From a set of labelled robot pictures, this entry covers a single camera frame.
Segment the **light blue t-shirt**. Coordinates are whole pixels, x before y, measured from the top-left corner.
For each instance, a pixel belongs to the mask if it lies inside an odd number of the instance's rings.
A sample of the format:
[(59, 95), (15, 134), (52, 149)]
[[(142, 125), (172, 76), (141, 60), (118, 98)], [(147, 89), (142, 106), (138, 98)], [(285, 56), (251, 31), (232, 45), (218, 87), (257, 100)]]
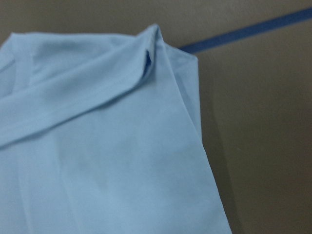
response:
[(229, 234), (202, 144), (197, 57), (136, 36), (0, 48), (3, 234)]

